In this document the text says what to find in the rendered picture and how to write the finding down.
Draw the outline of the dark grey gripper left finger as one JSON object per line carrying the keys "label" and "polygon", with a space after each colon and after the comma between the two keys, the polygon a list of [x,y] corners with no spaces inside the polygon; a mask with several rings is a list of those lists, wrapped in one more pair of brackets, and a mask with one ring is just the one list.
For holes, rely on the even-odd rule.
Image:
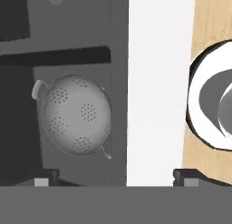
{"label": "dark grey gripper left finger", "polygon": [[59,186],[60,172],[53,169],[43,169],[31,172],[28,176],[20,180],[9,181],[5,186],[19,187],[51,187]]}

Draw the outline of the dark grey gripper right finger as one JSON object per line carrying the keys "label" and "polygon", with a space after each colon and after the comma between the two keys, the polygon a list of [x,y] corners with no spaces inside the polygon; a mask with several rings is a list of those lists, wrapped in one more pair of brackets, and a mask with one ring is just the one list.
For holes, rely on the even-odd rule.
{"label": "dark grey gripper right finger", "polygon": [[174,169],[173,178],[173,186],[178,187],[232,187],[232,184],[211,179],[197,169]]}

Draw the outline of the grey metal colander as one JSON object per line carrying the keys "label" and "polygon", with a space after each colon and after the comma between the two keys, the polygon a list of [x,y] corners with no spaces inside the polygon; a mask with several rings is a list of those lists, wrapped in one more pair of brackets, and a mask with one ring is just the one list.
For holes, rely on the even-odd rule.
{"label": "grey metal colander", "polygon": [[70,74],[50,85],[34,84],[32,97],[41,103],[44,131],[51,142],[71,156],[88,157],[103,150],[111,157],[111,106],[104,90],[95,83]]}

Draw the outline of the white and black round object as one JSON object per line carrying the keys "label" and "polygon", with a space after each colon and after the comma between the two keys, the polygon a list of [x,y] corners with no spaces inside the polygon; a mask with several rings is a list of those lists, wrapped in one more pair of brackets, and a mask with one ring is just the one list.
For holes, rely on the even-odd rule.
{"label": "white and black round object", "polygon": [[186,123],[208,147],[232,152],[232,39],[212,44],[192,60]]}

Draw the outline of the white cupboard panel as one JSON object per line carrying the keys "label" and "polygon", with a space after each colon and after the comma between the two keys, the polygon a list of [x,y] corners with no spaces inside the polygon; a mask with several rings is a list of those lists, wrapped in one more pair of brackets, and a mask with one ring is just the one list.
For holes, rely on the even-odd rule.
{"label": "white cupboard panel", "polygon": [[182,164],[195,0],[130,0],[127,185],[170,186]]}

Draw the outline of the dark grey open cupboard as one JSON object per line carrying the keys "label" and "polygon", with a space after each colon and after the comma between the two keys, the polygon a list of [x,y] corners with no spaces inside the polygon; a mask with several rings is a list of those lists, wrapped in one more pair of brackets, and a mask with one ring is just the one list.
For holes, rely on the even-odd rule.
{"label": "dark grey open cupboard", "polygon": [[[123,186],[127,160],[129,0],[0,0],[0,186],[31,172],[60,172],[60,185]],[[88,157],[60,151],[32,97],[38,80],[70,74],[104,90],[111,136]]]}

